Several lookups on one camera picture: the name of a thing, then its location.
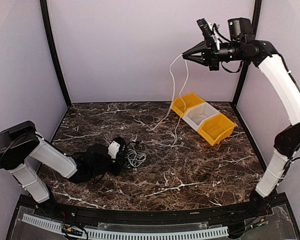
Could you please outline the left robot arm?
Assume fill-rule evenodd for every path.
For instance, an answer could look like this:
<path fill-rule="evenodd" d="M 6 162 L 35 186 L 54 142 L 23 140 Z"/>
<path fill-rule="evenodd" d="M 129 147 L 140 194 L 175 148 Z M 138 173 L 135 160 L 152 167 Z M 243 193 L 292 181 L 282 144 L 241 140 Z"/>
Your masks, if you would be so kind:
<path fill-rule="evenodd" d="M 84 152 L 66 154 L 46 140 L 32 121 L 24 121 L 0 132 L 0 169 L 8 171 L 41 204 L 50 218 L 57 218 L 60 206 L 48 186 L 29 164 L 34 159 L 74 184 L 81 184 L 111 173 L 118 176 L 127 163 L 128 145 L 116 137 L 109 146 L 90 145 Z"/>

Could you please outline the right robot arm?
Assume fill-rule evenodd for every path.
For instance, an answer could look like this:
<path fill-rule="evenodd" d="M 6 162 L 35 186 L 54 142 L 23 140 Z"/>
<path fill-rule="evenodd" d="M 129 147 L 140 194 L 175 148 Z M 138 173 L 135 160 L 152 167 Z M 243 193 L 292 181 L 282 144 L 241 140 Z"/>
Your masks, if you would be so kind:
<path fill-rule="evenodd" d="M 300 160 L 300 17 L 268 16 L 261 19 L 259 34 L 252 32 L 246 18 L 228 21 L 231 41 L 219 48 L 204 19 L 198 21 L 204 41 L 183 53 L 185 60 L 217 71 L 222 62 L 246 61 L 255 72 L 238 87 L 243 121 L 265 169 L 255 193 L 268 197 L 286 178 L 289 168 Z"/>

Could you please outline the far yellow plastic bin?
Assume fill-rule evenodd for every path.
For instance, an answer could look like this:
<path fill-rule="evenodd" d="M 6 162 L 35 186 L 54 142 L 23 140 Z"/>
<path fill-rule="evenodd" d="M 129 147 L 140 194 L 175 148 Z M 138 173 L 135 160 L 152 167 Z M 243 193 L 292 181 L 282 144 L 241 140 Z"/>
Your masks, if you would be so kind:
<path fill-rule="evenodd" d="M 182 97 L 178 97 L 173 101 L 171 109 L 181 118 L 183 118 L 187 111 L 191 108 L 199 106 L 205 101 L 195 93 L 189 93 Z"/>

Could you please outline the yellow plastic bin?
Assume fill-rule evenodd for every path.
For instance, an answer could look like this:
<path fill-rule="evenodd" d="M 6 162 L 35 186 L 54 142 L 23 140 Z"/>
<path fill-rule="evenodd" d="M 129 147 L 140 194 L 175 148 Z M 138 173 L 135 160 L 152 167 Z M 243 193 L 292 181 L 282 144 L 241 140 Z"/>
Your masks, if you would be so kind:
<path fill-rule="evenodd" d="M 195 93 L 189 93 L 182 97 L 178 97 L 173 101 L 171 109 L 181 118 L 183 118 L 187 111 L 191 108 L 199 106 L 205 101 Z"/>
<path fill-rule="evenodd" d="M 197 133 L 213 147 L 220 144 L 225 138 L 230 137 L 236 126 L 223 113 L 219 113 L 205 120 L 197 130 Z"/>

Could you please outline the white plastic bin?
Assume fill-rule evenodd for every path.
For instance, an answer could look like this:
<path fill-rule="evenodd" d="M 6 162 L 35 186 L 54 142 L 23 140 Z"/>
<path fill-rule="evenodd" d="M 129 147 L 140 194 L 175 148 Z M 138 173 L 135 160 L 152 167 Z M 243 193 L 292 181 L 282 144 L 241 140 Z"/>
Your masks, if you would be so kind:
<path fill-rule="evenodd" d="M 208 119 L 220 114 L 220 111 L 205 102 L 196 105 L 185 113 L 182 119 L 195 131 Z"/>

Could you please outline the near yellow plastic bin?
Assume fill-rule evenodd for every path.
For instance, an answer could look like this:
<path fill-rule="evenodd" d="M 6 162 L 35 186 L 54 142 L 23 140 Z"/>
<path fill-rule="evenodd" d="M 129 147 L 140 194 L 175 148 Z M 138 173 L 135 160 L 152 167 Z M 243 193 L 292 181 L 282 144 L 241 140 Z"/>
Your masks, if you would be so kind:
<path fill-rule="evenodd" d="M 197 133 L 213 147 L 220 144 L 225 138 L 230 137 L 236 126 L 223 113 L 219 113 L 205 120 L 197 130 Z"/>

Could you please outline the left black frame post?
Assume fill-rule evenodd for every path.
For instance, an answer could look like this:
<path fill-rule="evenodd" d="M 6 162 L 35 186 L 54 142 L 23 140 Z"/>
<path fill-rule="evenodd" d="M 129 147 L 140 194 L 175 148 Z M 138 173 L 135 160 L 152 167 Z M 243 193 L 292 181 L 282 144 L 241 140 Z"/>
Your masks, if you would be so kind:
<path fill-rule="evenodd" d="M 72 101 L 71 101 L 70 94 L 69 94 L 67 86 L 66 86 L 66 81 L 63 76 L 59 56 L 57 53 L 57 48 L 56 48 L 53 30 L 52 30 L 51 19 L 50 19 L 50 15 L 49 15 L 48 1 L 40 0 L 39 3 L 40 3 L 42 21 L 43 21 L 43 25 L 44 25 L 44 31 L 45 31 L 46 40 L 47 40 L 52 64 L 54 67 L 54 71 L 55 71 L 55 74 L 57 77 L 57 81 L 58 81 L 64 102 L 65 102 L 67 108 L 70 108 L 72 106 Z"/>

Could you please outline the black front rail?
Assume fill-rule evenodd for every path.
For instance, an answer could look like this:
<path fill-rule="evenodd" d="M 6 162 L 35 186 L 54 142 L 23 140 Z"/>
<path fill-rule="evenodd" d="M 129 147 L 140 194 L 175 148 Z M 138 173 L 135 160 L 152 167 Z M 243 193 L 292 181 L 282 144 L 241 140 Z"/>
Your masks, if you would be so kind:
<path fill-rule="evenodd" d="M 270 204 L 256 208 L 255 206 L 250 206 L 248 202 L 176 211 L 106 210 L 62 203 L 43 207 L 34 202 L 30 206 L 36 214 L 41 216 L 60 218 L 78 225 L 87 226 L 97 226 L 101 223 L 126 225 L 208 223 L 210 226 L 225 226 L 242 224 L 245 220 L 263 218 L 273 213 Z"/>

